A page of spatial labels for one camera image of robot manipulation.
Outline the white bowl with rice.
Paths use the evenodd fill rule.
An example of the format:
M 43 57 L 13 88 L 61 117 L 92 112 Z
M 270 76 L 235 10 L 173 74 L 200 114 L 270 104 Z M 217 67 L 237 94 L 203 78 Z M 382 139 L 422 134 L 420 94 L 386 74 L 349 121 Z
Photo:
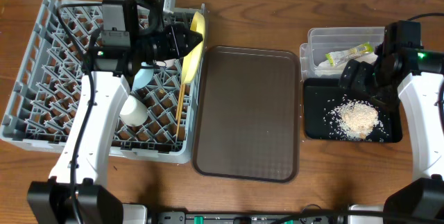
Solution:
M 172 67 L 174 65 L 175 61 L 176 61 L 176 59 L 158 60 L 158 61 L 155 61 L 154 64 L 157 67 L 165 68 L 166 69 L 166 68 Z

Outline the yellow plate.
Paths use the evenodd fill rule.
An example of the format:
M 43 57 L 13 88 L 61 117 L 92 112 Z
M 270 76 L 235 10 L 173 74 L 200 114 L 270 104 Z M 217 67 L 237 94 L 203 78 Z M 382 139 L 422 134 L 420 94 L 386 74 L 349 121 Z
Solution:
M 206 29 L 205 18 L 201 13 L 196 12 L 194 14 L 191 21 L 191 30 L 200 33 L 203 40 L 183 59 L 181 73 L 182 84 L 188 84 L 194 79 L 202 56 Z

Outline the blue bowl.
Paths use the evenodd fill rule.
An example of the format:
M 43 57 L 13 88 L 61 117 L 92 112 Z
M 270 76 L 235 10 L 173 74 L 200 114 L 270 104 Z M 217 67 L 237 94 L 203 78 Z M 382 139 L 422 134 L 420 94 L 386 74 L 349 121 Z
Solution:
M 147 84 L 150 83 L 153 75 L 154 75 L 153 66 L 150 66 L 145 62 L 143 62 L 141 69 L 134 76 L 131 91 L 136 91 L 138 89 L 142 89 L 145 86 L 147 86 Z

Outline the white paper cup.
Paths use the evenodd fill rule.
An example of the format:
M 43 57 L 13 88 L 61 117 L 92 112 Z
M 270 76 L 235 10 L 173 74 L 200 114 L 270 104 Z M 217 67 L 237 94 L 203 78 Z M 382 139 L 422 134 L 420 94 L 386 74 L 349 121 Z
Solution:
M 148 109 L 137 98 L 129 95 L 120 111 L 119 117 L 127 126 L 140 126 L 148 118 Z

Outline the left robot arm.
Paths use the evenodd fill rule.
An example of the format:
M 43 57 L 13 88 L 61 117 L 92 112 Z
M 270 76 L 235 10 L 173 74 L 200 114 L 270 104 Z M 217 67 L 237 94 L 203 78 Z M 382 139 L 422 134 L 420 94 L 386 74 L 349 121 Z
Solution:
M 148 208 L 123 203 L 106 189 L 119 120 L 137 126 L 146 108 L 131 92 L 152 69 L 182 60 L 181 82 L 195 76 L 207 30 L 204 14 L 173 23 L 176 0 L 102 0 L 102 25 L 80 49 L 83 77 L 67 143 L 45 182 L 34 181 L 28 204 L 38 223 L 150 223 Z

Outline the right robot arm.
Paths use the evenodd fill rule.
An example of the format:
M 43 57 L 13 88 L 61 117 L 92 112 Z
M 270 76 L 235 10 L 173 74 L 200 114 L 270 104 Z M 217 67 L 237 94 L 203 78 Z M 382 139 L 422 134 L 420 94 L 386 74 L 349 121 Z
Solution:
M 443 54 L 424 49 L 420 23 L 397 21 L 384 29 L 374 64 L 351 60 L 340 87 L 388 109 L 402 105 L 413 154 L 413 181 L 383 205 L 352 205 L 347 223 L 443 222 Z

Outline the black waste tray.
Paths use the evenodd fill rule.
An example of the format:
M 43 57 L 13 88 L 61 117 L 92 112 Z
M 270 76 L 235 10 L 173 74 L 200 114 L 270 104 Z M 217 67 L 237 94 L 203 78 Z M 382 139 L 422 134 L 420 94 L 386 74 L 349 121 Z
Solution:
M 341 89 L 338 82 L 332 78 L 308 78 L 304 81 L 304 129 L 308 137 L 379 143 L 398 143 L 402 139 L 398 110 L 385 110 L 356 92 Z M 378 113 L 373 126 L 361 133 L 352 131 L 343 120 L 358 105 L 371 116 Z

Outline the green snack wrapper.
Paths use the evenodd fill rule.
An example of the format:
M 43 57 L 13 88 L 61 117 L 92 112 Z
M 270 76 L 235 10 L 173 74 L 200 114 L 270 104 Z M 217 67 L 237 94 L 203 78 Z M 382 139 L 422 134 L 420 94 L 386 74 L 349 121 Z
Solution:
M 333 51 L 325 55 L 327 61 L 332 67 L 346 63 L 351 59 L 359 58 L 363 55 L 372 53 L 374 48 L 369 42 L 360 44 L 344 51 Z

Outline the clear plastic bin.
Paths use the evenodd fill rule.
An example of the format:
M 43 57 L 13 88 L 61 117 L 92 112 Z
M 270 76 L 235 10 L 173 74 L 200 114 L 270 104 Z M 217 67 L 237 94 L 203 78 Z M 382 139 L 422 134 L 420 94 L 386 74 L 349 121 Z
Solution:
M 384 40 L 384 27 L 312 28 L 307 34 L 308 43 L 300 45 L 302 80 L 308 78 L 340 78 L 345 63 L 332 67 L 326 54 L 344 51 L 369 43 L 373 48 Z

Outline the spilled rice pile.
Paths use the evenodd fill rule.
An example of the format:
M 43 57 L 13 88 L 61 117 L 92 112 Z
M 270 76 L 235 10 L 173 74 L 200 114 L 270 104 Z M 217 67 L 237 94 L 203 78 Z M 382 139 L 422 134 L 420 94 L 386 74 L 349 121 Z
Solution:
M 338 103 L 331 110 L 324 108 L 323 123 L 331 139 L 341 141 L 386 141 L 389 132 L 381 120 L 379 110 L 369 102 L 350 99 L 347 94 L 341 100 L 330 99 L 328 103 Z

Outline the brown serving tray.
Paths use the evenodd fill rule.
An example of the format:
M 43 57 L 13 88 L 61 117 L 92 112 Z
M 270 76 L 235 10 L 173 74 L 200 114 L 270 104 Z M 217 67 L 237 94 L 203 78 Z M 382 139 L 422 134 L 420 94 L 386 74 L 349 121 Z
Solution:
M 192 164 L 287 183 L 299 170 L 300 67 L 290 51 L 214 46 L 203 59 Z

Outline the grey plastic dish rack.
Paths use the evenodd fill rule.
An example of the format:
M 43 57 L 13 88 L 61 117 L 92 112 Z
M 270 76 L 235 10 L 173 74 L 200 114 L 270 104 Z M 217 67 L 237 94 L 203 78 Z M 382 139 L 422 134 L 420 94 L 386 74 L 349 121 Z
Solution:
M 25 150 L 62 152 L 74 123 L 83 71 L 63 23 L 86 47 L 102 11 L 95 1 L 42 1 L 1 121 L 1 138 Z M 200 77 L 182 84 L 181 73 L 182 60 L 176 60 L 155 69 L 150 83 L 133 92 L 148 118 L 136 127 L 119 121 L 111 155 L 177 164 L 191 159 Z

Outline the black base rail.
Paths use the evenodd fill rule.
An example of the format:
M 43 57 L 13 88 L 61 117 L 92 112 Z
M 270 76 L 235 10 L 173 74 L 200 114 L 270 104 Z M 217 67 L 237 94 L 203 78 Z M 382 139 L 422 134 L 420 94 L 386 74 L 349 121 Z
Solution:
M 123 204 L 123 223 L 157 224 L 267 224 L 286 218 L 279 214 L 222 214 L 151 212 L 148 207 L 138 204 Z

